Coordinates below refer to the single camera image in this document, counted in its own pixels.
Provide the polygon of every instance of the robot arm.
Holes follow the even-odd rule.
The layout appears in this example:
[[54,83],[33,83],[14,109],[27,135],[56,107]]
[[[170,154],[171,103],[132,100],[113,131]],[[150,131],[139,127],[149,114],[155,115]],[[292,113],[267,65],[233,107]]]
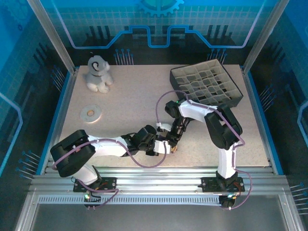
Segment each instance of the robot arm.
[[[226,124],[221,124],[221,118],[213,109],[221,112],[239,135],[243,130],[227,105],[206,106],[207,109],[200,107],[200,105],[202,104],[195,103],[192,100],[189,102],[187,100],[170,101],[166,104],[165,111],[175,118],[171,130],[166,135],[166,140],[173,148],[181,139],[190,121],[198,120],[206,123],[211,140],[218,147],[218,174],[224,179],[229,179],[236,173],[232,166],[232,149],[239,140]],[[162,129],[160,124],[157,124],[157,126],[158,130]]]
[[[176,147],[180,141],[186,127],[192,120],[198,120],[206,123],[212,142],[218,147],[219,166],[218,178],[223,180],[237,177],[237,173],[232,167],[232,148],[238,142],[238,139],[230,131],[228,126],[220,123],[220,117],[213,112],[212,109],[221,112],[227,121],[232,125],[238,134],[242,133],[242,128],[235,119],[233,113],[226,105],[222,106],[207,106],[208,109],[200,108],[193,101],[181,100],[177,102],[170,101],[165,106],[165,111],[175,118],[172,126],[161,125],[158,131],[167,130],[165,137],[157,135],[156,130],[147,125],[134,135],[123,135],[113,140],[121,142],[132,155],[138,151],[145,151],[146,155],[167,154]],[[75,147],[100,138],[87,135],[84,130],[78,130],[59,142],[51,149],[51,154],[56,162]],[[61,177],[74,176],[80,179],[86,185],[91,185],[96,182],[100,176],[94,166],[90,166],[87,162],[97,156],[114,155],[118,157],[128,156],[125,148],[114,142],[98,142],[82,147],[75,153],[63,159],[57,164],[57,170]]]
[[[127,134],[112,139],[121,142],[132,155],[135,155],[138,151],[145,151],[147,155],[164,154],[165,147],[166,154],[169,154],[171,147],[168,142],[159,141],[156,137],[155,128],[147,125],[137,133]],[[78,130],[51,148],[52,157],[56,162],[77,146],[98,139],[101,138],[87,135],[84,130]],[[77,150],[75,153],[63,159],[57,164],[57,170],[61,177],[73,176],[83,181],[86,185],[91,185],[98,180],[100,176],[95,167],[90,166],[87,162],[91,158],[98,156],[128,156],[126,149],[118,143],[111,141],[94,142],[82,147],[80,150]]]

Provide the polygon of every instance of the metal frame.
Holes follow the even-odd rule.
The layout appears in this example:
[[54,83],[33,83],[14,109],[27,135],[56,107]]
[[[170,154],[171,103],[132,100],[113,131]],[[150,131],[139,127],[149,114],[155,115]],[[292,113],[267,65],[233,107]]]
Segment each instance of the metal frame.
[[55,111],[55,115],[52,119],[51,129],[48,133],[46,144],[44,146],[41,159],[38,164],[37,174],[42,175],[45,172],[47,166],[47,161],[49,159],[49,153],[52,146],[57,143],[60,139],[62,127],[65,121],[66,112],[69,106],[69,102],[73,93],[76,77],[78,75],[79,68],[73,75],[69,73],[66,76],[66,80],[63,87],[63,92],[61,92],[60,99]]
[[[83,194],[72,192],[74,183],[70,178],[60,178],[49,166],[45,175],[35,176],[26,198],[16,230],[31,230],[38,204],[83,204]],[[285,176],[274,175],[270,167],[240,168],[251,173],[255,195],[279,195],[289,230],[303,231],[303,225],[294,204]],[[215,194],[202,193],[198,188],[201,177],[214,177],[216,168],[98,168],[103,177],[117,177],[119,195],[112,204],[168,204],[217,206]],[[249,179],[244,178],[247,195]],[[105,193],[105,200],[111,193]]]
[[[278,195],[282,212],[284,214],[286,224],[289,230],[303,231],[303,225],[297,212],[288,181],[283,175],[276,175],[279,170],[275,166],[272,150],[269,141],[266,139],[264,126],[262,125],[261,116],[258,112],[258,106],[252,86],[247,76],[249,69],[257,58],[271,31],[280,18],[289,0],[281,0],[278,2],[271,13],[265,27],[263,28],[257,42],[250,52],[244,65],[244,80],[246,83],[249,98],[251,100],[253,110],[256,116],[258,127],[263,143],[267,150],[267,155],[273,163],[271,167],[243,167],[241,170],[248,171],[253,179],[254,195]],[[60,39],[55,28],[53,27],[46,11],[39,0],[28,0],[34,13],[38,17],[48,37],[59,53],[66,68],[71,74],[75,73],[75,67]],[[50,148],[59,140],[65,118],[68,102],[74,86],[74,81],[69,81],[66,93],[64,95],[64,104],[59,112],[59,123],[52,133]],[[16,229],[17,231],[31,230],[35,214],[39,204],[82,204],[82,194],[72,192],[73,182],[70,178],[60,178],[58,173],[51,169],[52,159],[47,155],[44,159],[43,169],[44,175],[36,175],[32,180],[29,193],[26,197],[21,215],[19,217]],[[198,185],[201,183],[201,177],[214,177],[216,168],[214,167],[194,167],[194,168],[98,168],[102,176],[117,177],[117,187],[120,190],[118,199],[113,199],[114,204],[203,204],[210,202],[211,205],[217,203],[217,195],[219,193],[203,193]],[[247,176],[240,174],[246,185],[246,193],[249,189],[249,179]]]
[[254,46],[252,47],[245,63],[244,63],[244,74],[247,75],[253,63],[257,59],[259,53],[261,52],[263,46],[268,40],[269,36],[273,32],[274,27],[276,26],[278,20],[280,19],[285,7],[289,3],[289,0],[280,0],[276,3],[274,9],[270,13],[269,18],[267,19],[259,37],[257,38]]
[[71,75],[73,75],[75,72],[75,65],[73,64],[71,57],[69,56],[64,44],[62,43],[50,18],[48,17],[48,14],[45,11],[45,8],[43,7],[42,3],[40,2],[40,0],[27,0],[27,1],[30,7],[32,8],[34,14],[38,18],[43,29],[45,30],[54,48],[58,52],[62,62],[66,66],[66,69],[69,71]]

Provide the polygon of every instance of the glass wall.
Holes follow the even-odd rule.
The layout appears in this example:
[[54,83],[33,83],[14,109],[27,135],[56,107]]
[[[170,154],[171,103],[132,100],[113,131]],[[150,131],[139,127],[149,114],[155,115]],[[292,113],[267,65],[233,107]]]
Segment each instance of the glass wall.
[[75,65],[90,51],[117,64],[243,64],[276,0],[43,0]]
[[[292,190],[308,184],[308,2],[290,0],[251,74]],[[307,194],[296,196],[306,213]]]
[[0,29],[0,227],[13,230],[67,70],[27,1],[0,0]]

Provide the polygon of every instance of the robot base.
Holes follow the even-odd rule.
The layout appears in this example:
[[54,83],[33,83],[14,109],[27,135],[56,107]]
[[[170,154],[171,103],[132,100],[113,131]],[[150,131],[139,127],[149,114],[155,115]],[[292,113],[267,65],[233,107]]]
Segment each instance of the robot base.
[[236,172],[230,178],[224,179],[217,171],[216,177],[202,177],[201,185],[203,193],[208,192],[222,192],[229,195],[230,193],[245,192],[243,178],[237,176]]
[[[116,178],[115,177],[103,177],[97,179],[91,185],[88,185],[90,188],[95,190],[107,190],[107,189],[115,189],[116,188]],[[75,180],[73,192],[75,193],[86,193],[87,189],[85,189],[78,180]]]

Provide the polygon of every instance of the gear logo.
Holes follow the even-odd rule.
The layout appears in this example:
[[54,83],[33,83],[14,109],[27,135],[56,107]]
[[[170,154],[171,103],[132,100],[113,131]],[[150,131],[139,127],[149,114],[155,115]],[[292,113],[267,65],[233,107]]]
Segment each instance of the gear logo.
[[139,9],[151,16],[167,16],[168,13],[174,13],[183,4],[183,0],[141,0],[138,2]]
[[28,17],[29,9],[26,0],[2,0],[2,4],[19,24]]

